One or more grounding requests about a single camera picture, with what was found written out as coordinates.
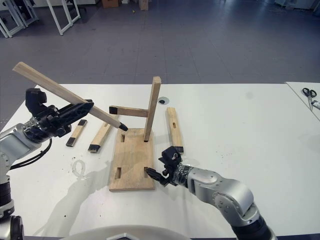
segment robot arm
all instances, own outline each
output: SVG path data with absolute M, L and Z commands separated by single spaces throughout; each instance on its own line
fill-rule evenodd
M 69 104 L 61 109 L 54 105 L 45 106 L 47 96 L 39 88 L 29 88 L 25 94 L 25 105 L 32 118 L 25 124 L 18 123 L 0 134 L 0 239 L 23 239 L 20 216 L 13 216 L 14 201 L 11 199 L 10 169 L 24 167 L 44 155 L 38 154 L 13 166 L 14 162 L 41 147 L 52 137 L 62 137 L 71 131 L 71 124 L 86 116 L 94 103 Z
M 152 168 L 146 169 L 148 175 L 163 186 L 184 186 L 200 201 L 216 207 L 239 240 L 277 239 L 260 215 L 252 192 L 243 183 L 214 171 L 181 164 L 181 156 L 173 146 L 163 151 L 159 160 L 164 163 L 162 174 L 168 177 Z

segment upright wooden post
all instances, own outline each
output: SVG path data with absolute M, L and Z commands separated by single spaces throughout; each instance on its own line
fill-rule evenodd
M 146 121 L 145 121 L 144 134 L 143 134 L 143 138 L 145 142 L 149 141 L 152 124 L 154 122 L 160 86 L 161 86 L 161 78 L 159 76 L 154 76 L 152 81 L 150 100 L 149 100 L 148 117 L 146 118 Z

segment wooden board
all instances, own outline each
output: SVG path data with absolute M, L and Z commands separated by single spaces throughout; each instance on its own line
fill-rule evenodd
M 139 0 L 139 7 L 141 11 L 148 11 L 149 9 L 148 0 Z
M 155 182 L 145 172 L 154 168 L 154 141 L 144 142 L 144 128 L 118 130 L 109 177 L 109 191 L 154 190 Z
M 150 99 L 149 99 L 148 117 L 146 118 L 145 126 L 144 126 L 145 142 L 149 141 L 152 124 L 154 122 L 160 87 L 161 87 L 161 78 L 159 76 L 154 76 L 152 81 Z
M 118 115 L 126 115 L 126 116 L 134 116 L 134 117 L 148 117 L 148 110 L 141 108 L 132 108 L 125 106 L 109 106 L 110 114 L 118 114 Z
M 95 135 L 94 139 L 90 143 L 90 146 L 88 148 L 88 151 L 90 153 L 97 153 L 98 150 L 102 147 L 104 144 L 109 132 L 111 130 L 111 125 L 109 123 L 103 122 L 102 126 L 100 127 L 99 131 Z
M 180 132 L 180 126 L 176 109 L 174 107 L 167 107 L 166 109 L 167 123 L 170 129 L 170 140 L 172 146 L 176 148 L 179 153 L 184 152 L 184 145 L 182 143 L 182 136 Z
M 87 122 L 88 121 L 85 119 L 81 119 L 79 121 L 79 123 L 76 126 L 75 130 L 73 131 L 71 137 L 69 138 L 69 140 L 65 144 L 67 147 L 73 147 L 76 144 L 76 142 L 77 142 L 78 138 L 80 137 L 82 131 L 84 130 Z

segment white table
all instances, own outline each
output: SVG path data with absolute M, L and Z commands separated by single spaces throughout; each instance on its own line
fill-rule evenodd
M 63 86 L 104 110 L 148 108 L 151 90 L 151 85 Z M 46 93 L 48 105 L 67 104 Z M 276 235 L 320 232 L 320 123 L 286 84 L 165 84 L 159 96 L 170 103 L 158 104 L 152 128 L 158 171 L 163 164 L 157 158 L 170 145 L 165 110 L 175 107 L 189 163 L 247 184 Z M 22 104 L 4 129 L 29 117 Z M 66 147 L 70 135 L 54 138 L 43 159 L 9 172 L 15 215 L 22 216 L 27 236 L 64 237 L 114 225 L 158 226 L 191 238 L 235 236 L 217 209 L 181 186 L 110 192 L 116 130 L 100 153 L 89 153 L 102 122 L 92 115 L 85 119 L 75 147 Z M 129 128 L 145 126 L 141 117 L 120 120 Z
M 296 95 L 304 102 L 304 104 L 309 109 L 309 102 L 306 95 L 303 94 L 302 89 L 308 88 L 313 89 L 316 91 L 317 96 L 313 97 L 312 100 L 317 100 L 320 102 L 320 83 L 317 82 L 289 82 L 287 81 L 286 84 L 296 93 Z M 313 107 L 312 109 L 313 114 L 319 119 L 320 121 L 320 109 Z

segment gray floor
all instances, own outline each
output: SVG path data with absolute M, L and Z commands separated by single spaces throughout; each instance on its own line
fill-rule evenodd
M 320 82 L 320 17 L 309 11 L 262 0 L 98 4 L 64 36 L 48 8 L 36 12 L 39 22 L 0 36 L 0 129 L 34 86 L 11 71 L 20 61 L 68 84 Z

